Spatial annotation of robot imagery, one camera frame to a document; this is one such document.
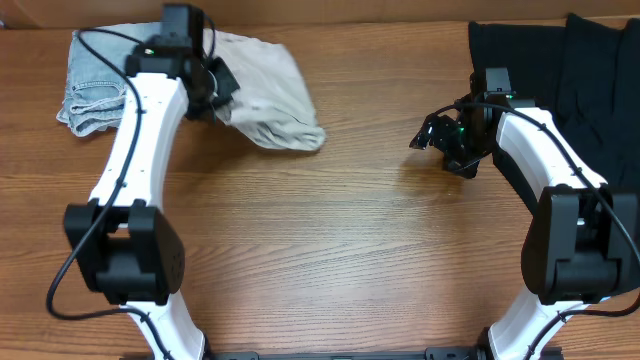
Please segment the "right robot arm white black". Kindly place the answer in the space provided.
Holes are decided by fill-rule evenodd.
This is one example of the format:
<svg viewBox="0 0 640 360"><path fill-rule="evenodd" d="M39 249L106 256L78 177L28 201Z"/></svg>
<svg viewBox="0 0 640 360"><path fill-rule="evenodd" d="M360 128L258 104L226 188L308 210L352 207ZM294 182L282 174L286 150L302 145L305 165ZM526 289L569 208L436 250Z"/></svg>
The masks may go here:
<svg viewBox="0 0 640 360"><path fill-rule="evenodd" d="M573 317L619 318L639 309L596 304L639 288L634 238L639 196L611 187L571 148L552 114L511 87L505 68L470 77L470 92L426 116L414 149L442 152L444 170L472 179L492 157L532 215L521 251L524 287L470 347L436 347L428 359L560 359L548 342Z"/></svg>

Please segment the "beige shorts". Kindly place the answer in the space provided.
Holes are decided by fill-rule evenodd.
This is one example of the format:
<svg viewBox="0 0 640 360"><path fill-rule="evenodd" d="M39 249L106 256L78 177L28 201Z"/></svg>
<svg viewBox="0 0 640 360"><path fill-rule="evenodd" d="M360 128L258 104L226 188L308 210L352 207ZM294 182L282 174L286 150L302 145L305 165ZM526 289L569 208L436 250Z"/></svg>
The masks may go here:
<svg viewBox="0 0 640 360"><path fill-rule="evenodd" d="M215 110L218 120L266 149L313 152L324 145L326 132L284 45L206 29L203 48L213 50L239 83L231 101Z"/></svg>

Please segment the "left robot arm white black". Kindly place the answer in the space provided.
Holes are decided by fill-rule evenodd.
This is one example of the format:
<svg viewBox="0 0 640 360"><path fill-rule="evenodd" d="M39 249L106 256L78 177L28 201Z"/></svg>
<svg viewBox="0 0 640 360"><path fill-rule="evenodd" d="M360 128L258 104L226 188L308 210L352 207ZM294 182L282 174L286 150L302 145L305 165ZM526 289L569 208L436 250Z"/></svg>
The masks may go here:
<svg viewBox="0 0 640 360"><path fill-rule="evenodd" d="M136 41L115 71L127 85L123 117L87 203L66 208L71 253L46 296L47 311L58 319L129 315L154 359L214 356L180 292L185 249L162 200L181 120L215 118L239 88L226 64L203 48L203 30L212 23L197 7L167 4L159 33ZM87 288L105 296L108 309L81 315L55 310L56 290L73 264Z"/></svg>

